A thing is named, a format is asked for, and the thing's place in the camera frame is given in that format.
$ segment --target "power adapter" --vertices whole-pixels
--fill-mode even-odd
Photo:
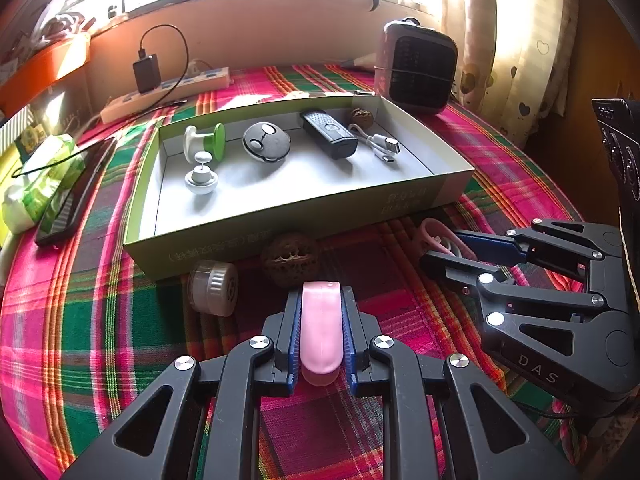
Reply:
[[[158,66],[158,56],[146,55],[144,48],[138,51],[139,59],[133,64],[133,73],[136,77],[138,92],[144,94],[158,88],[160,83],[160,68]]]

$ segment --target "power strip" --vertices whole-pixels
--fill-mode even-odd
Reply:
[[[175,85],[178,78],[164,81],[158,88],[151,92],[141,94],[140,92],[132,92],[122,97],[114,99],[108,103],[100,112],[100,118],[104,124],[111,123],[123,117],[133,115],[147,108],[156,102],[162,94],[167,93],[169,89]],[[171,92],[166,99],[162,99],[161,103],[175,101],[183,97],[197,95],[202,92],[211,90],[220,90],[228,88],[230,83],[229,68],[215,68],[201,72],[194,77],[185,77],[180,84]]]

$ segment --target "smartphone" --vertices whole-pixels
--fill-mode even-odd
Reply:
[[[92,189],[111,160],[115,148],[116,139],[109,139],[96,142],[78,155],[78,159],[84,163],[84,170],[75,170],[72,165],[62,178],[40,219],[36,244],[46,246],[61,242],[76,232]]]

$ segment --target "green box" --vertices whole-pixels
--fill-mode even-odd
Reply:
[[[371,111],[367,133],[395,137],[401,152],[385,164],[363,143],[347,159],[331,160],[302,130],[300,112],[320,108],[347,124],[352,108]],[[291,136],[279,164],[252,159],[242,133],[270,121]],[[182,135],[223,123],[225,158],[212,170],[220,183],[191,194],[184,175]],[[378,96],[327,96],[219,110],[160,126],[142,161],[127,219],[124,248],[159,280],[189,272],[201,259],[231,262],[259,254],[272,237],[303,232],[320,238],[455,202],[474,168],[434,132]]]

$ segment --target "table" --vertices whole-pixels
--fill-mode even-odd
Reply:
[[[335,65],[265,67],[233,72],[232,78],[228,89],[205,92],[176,112],[157,111],[143,123],[125,126],[89,211],[68,243],[38,250],[33,232],[20,242],[0,312],[0,398],[15,436],[49,479],[59,478],[173,359],[224,354],[284,308],[286,291],[264,276],[258,258],[238,262],[236,312],[217,318],[188,307],[185,277],[153,283],[122,249],[136,171],[157,122],[302,92],[370,90],[373,84],[371,74]],[[440,358],[463,352],[511,397],[541,409],[553,404],[559,411],[559,401],[481,351],[474,304],[429,280],[408,254],[416,222],[425,216],[453,228],[500,234],[528,226],[534,217],[579,215],[535,163],[460,106],[418,118],[475,166],[464,195],[421,215],[321,240],[318,279],[352,286],[361,311],[374,314],[383,333],[413,350]],[[520,285],[578,290],[577,283],[528,264],[512,274]],[[381,401],[351,397],[341,373],[327,388],[301,380],[294,397],[263,399],[263,478],[382,478]],[[586,440],[570,421],[537,422],[572,463],[580,459]],[[436,446],[442,466],[439,438]]]

